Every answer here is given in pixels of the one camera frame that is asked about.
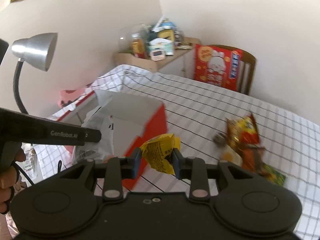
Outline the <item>person's left hand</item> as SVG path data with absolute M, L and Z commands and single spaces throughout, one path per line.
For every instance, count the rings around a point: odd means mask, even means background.
M 12 165 L 5 171 L 1 172 L 1 214 L 9 211 L 10 202 L 12 201 L 15 189 L 14 185 L 18 182 L 22 168 L 16 162 L 24 162 L 26 160 L 25 153 L 20 148 L 14 158 Z

